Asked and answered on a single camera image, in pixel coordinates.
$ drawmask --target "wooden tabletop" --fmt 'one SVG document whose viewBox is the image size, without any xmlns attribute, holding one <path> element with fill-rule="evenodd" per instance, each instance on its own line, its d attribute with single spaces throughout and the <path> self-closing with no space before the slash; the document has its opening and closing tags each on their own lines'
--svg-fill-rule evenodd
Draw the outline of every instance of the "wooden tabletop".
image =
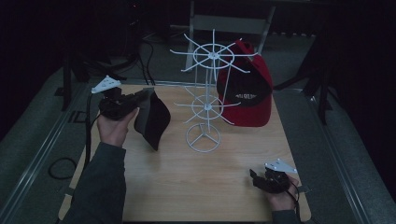
<svg viewBox="0 0 396 224">
<path fill-rule="evenodd" d="M 145 86 L 124 85 L 122 93 Z M 266 161 L 278 158 L 295 167 L 282 123 L 272 104 L 267 125 L 260 128 L 234 127 L 222 119 L 211 124 L 219 130 L 219 146 L 210 152 L 193 150 L 186 142 L 187 130 L 203 122 L 194 118 L 188 106 L 193 97 L 180 86 L 155 86 L 166 104 L 171 122 L 161 138 L 159 150 L 153 150 L 130 123 L 123 147 L 127 185 L 123 219 L 126 221 L 267 221 L 271 210 L 262 190 L 252 186 L 249 169 L 263 175 Z M 92 149 L 99 136 L 92 129 Z M 81 173 L 84 153 L 70 184 L 74 188 Z M 70 204 L 66 196 L 59 217 Z M 311 217 L 306 198 L 300 195 L 301 218 Z"/>
</svg>

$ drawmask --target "white wire rack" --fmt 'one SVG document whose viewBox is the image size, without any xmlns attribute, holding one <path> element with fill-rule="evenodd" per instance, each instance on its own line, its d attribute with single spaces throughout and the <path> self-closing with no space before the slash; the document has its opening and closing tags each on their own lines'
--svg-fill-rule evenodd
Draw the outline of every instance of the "white wire rack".
<svg viewBox="0 0 396 224">
<path fill-rule="evenodd" d="M 210 152 L 216 149 L 219 146 L 221 135 L 219 130 L 211 124 L 212 119 L 222 118 L 225 121 L 232 124 L 229 120 L 224 118 L 221 114 L 223 112 L 224 106 L 234 106 L 234 105 L 225 105 L 224 98 L 221 101 L 217 96 L 215 91 L 216 82 L 218 81 L 218 74 L 220 69 L 227 69 L 227 81 L 225 84 L 224 95 L 227 92 L 228 87 L 228 79 L 230 75 L 231 68 L 237 69 L 242 73 L 249 73 L 249 71 L 245 71 L 240 69 L 239 67 L 233 65 L 233 62 L 236 57 L 250 57 L 254 56 L 254 54 L 234 54 L 230 47 L 234 45 L 234 43 L 223 46 L 217 44 L 215 42 L 215 30 L 213 30 L 212 34 L 212 43 L 199 45 L 195 43 L 193 40 L 184 35 L 193 45 L 196 46 L 194 52 L 176 52 L 171 50 L 171 52 L 175 54 L 182 55 L 191 55 L 193 58 L 194 64 L 186 69 L 182 69 L 182 72 L 187 72 L 190 70 L 195 71 L 195 85 L 193 87 L 185 87 L 186 91 L 192 95 L 193 100 L 190 105 L 182 105 L 176 104 L 180 106 L 189 106 L 193 112 L 193 116 L 185 121 L 185 123 L 190 122 L 194 118 L 199 118 L 204 122 L 200 122 L 192 125 L 186 132 L 186 141 L 187 144 L 199 152 Z M 198 67 L 203 67 L 205 69 L 205 85 L 198 86 L 197 85 L 197 77 L 198 77 Z M 198 91 L 199 88 L 204 88 L 204 93 L 202 91 Z"/>
</svg>

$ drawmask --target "floor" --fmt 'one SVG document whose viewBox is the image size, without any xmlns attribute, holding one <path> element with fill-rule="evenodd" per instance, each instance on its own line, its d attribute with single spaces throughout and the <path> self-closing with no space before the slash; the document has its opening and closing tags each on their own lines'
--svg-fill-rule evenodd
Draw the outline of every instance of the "floor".
<svg viewBox="0 0 396 224">
<path fill-rule="evenodd" d="M 180 70 L 185 58 L 170 49 L 185 51 L 186 39 L 177 31 L 167 42 L 148 35 L 141 56 L 157 84 L 194 82 L 192 73 Z M 197 35 L 197 41 L 209 41 Z M 293 77 L 314 37 L 270 35 L 262 52 L 275 84 Z M 84 112 L 89 83 L 73 82 L 73 101 L 61 111 L 63 99 L 54 93 L 62 87 L 62 69 L 52 75 L 20 120 L 0 144 L 1 223 L 56 223 L 70 179 L 50 177 L 50 166 L 60 158 L 78 161 L 84 148 Z M 125 83 L 142 82 L 141 65 L 120 71 Z M 275 91 L 274 98 L 290 149 L 306 189 L 312 218 L 306 223 L 396 223 L 396 206 L 383 185 L 346 112 L 329 97 L 328 125 L 317 116 L 315 98 L 301 93 L 305 80 Z M 100 97 L 94 96 L 91 114 Z M 57 176 L 73 174 L 69 161 L 56 162 Z"/>
</svg>

